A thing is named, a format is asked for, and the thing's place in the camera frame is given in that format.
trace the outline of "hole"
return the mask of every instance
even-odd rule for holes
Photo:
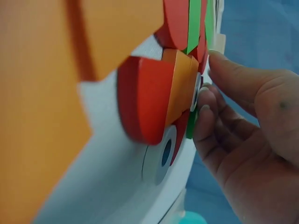
[[[197,102],[197,97],[198,97],[198,89],[197,89],[196,92],[195,92],[195,97],[194,97],[193,105],[196,104],[196,102]]]
[[[163,156],[162,156],[162,167],[165,165],[165,163],[168,160],[169,154],[170,154],[170,149],[171,149],[171,139],[168,140],[164,152],[163,152]]]

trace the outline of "green foam piece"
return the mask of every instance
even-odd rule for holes
[[[191,112],[190,115],[189,115],[187,131],[186,131],[186,137],[188,139],[193,138],[193,131],[194,131],[194,126],[195,126],[195,122],[197,120],[197,117],[198,117],[198,112],[197,112],[197,108],[195,108],[195,110],[193,112]]]
[[[207,48],[210,50],[213,46],[213,39],[214,39],[214,15],[213,15],[213,0],[207,0],[206,5],[206,41],[207,41]]]
[[[189,54],[198,45],[199,27],[200,27],[200,10],[201,10],[201,0],[189,1],[188,45],[187,48],[183,50],[185,54]]]

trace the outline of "orange panel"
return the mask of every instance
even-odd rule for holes
[[[190,108],[190,106],[185,107],[186,94],[184,93],[189,82],[191,58],[179,50],[165,49],[162,60],[175,64],[165,124],[167,127],[178,119],[183,111]]]
[[[156,32],[165,48],[184,50],[188,44],[189,0],[164,0],[164,25]]]
[[[117,98],[122,125],[135,141],[161,142],[174,64],[130,56],[119,68]]]
[[[194,88],[196,83],[196,77],[197,77],[197,70],[198,70],[198,61],[193,57],[191,57],[191,64],[190,64],[190,75],[189,75],[189,81],[188,85],[185,88],[186,93],[186,100],[184,101],[185,106],[184,108],[190,108],[193,100],[193,94],[194,94]]]
[[[32,221],[91,133],[63,1],[2,1],[0,223]]]
[[[183,112],[182,116],[173,123],[177,128],[177,140],[176,140],[176,145],[174,148],[170,165],[172,165],[174,160],[176,159],[179,148],[182,144],[182,140],[184,138],[185,131],[188,124],[189,114],[190,114],[190,110]]]
[[[94,74],[102,80],[163,25],[161,0],[83,0],[82,16]]]

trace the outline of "orange foam piece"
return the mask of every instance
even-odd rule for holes
[[[187,128],[187,124],[188,124],[189,114],[190,114],[190,110],[183,112],[182,116],[173,123],[177,128],[177,140],[176,140],[176,145],[174,148],[170,165],[173,164],[174,160],[177,157],[179,148],[181,147],[185,135],[185,131]]]
[[[81,11],[94,80],[104,79],[164,21],[161,0],[83,0]]]
[[[77,95],[65,2],[3,3],[0,223],[28,224],[91,131]]]
[[[195,84],[196,84],[197,71],[198,71],[198,66],[199,66],[199,62],[193,56],[189,56],[189,57],[191,58],[191,63],[190,63],[190,69],[189,69],[188,86],[185,89],[186,100],[185,100],[184,108],[190,108],[192,105],[194,88],[195,88]]]
[[[130,56],[119,68],[117,97],[121,121],[135,141],[161,142],[174,64]]]
[[[188,44],[189,0],[164,0],[164,24],[156,37],[164,48],[184,50]]]
[[[185,107],[185,91],[187,91],[186,88],[189,83],[191,58],[179,50],[164,49],[162,60],[175,64],[165,123],[167,127],[178,119],[183,111],[188,109]]]
[[[203,56],[202,60],[199,63],[199,67],[198,67],[198,72],[200,72],[201,74],[203,74],[204,71],[205,71],[207,56],[208,56],[208,50],[207,50],[207,41],[206,41],[206,43],[205,43],[205,53],[204,53],[204,56]]]

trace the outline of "blue fabric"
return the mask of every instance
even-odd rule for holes
[[[240,64],[299,73],[298,0],[225,0],[221,32],[225,55]],[[232,100],[227,102],[249,121],[257,120]],[[198,155],[187,183],[185,208],[201,214],[208,224],[240,224],[215,179]]]

